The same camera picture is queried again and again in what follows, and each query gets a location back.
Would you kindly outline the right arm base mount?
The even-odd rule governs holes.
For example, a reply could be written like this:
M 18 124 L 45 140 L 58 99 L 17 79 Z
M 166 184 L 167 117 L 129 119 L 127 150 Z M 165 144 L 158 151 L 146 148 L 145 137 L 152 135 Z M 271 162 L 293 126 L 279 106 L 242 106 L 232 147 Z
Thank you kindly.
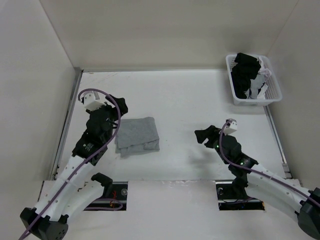
M 216 181 L 216 195 L 220 211 L 264 211 L 261 200 L 247 195 L 244 188 L 236 186 L 232 181 Z

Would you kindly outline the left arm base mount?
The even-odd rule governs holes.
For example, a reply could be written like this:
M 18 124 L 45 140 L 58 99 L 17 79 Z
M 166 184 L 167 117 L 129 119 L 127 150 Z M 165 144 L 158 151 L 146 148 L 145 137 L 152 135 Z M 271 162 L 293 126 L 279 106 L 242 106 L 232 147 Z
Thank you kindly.
M 114 182 L 108 190 L 104 190 L 103 195 L 90 203 L 85 211 L 126 211 L 128 199 L 127 181 Z

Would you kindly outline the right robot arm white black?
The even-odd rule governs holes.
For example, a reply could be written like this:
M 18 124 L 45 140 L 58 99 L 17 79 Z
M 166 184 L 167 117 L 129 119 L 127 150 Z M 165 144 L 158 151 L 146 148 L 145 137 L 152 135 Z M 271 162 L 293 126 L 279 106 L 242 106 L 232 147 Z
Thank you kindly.
M 266 169 L 254 158 L 243 153 L 232 133 L 236 128 L 228 120 L 222 128 L 209 126 L 195 130 L 196 140 L 214 149 L 234 175 L 232 192 L 238 198 L 246 195 L 266 202 L 293 219 L 311 238 L 320 238 L 320 189 L 294 185 Z

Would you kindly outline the grey tank top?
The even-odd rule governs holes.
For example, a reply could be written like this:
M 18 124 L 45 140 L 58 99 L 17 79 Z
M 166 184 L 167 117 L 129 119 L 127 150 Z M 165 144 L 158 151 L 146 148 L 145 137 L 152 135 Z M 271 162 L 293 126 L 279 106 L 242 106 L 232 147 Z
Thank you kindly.
M 127 157 L 160 150 L 160 137 L 153 117 L 123 119 L 115 137 L 115 152 Z

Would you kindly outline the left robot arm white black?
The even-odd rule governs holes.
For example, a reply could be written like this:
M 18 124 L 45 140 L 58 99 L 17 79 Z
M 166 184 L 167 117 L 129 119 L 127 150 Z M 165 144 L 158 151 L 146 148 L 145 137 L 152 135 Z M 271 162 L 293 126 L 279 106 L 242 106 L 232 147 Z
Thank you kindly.
M 80 94 L 78 99 L 89 115 L 86 129 L 51 189 L 33 207 L 21 212 L 25 226 L 21 240 L 29 235 L 40 240 L 62 240 L 76 215 L 95 200 L 112 195 L 113 180 L 102 173 L 94 174 L 88 185 L 84 183 L 118 133 L 121 118 L 128 112 L 126 101 L 107 94 L 106 101 L 101 102 L 94 91 Z

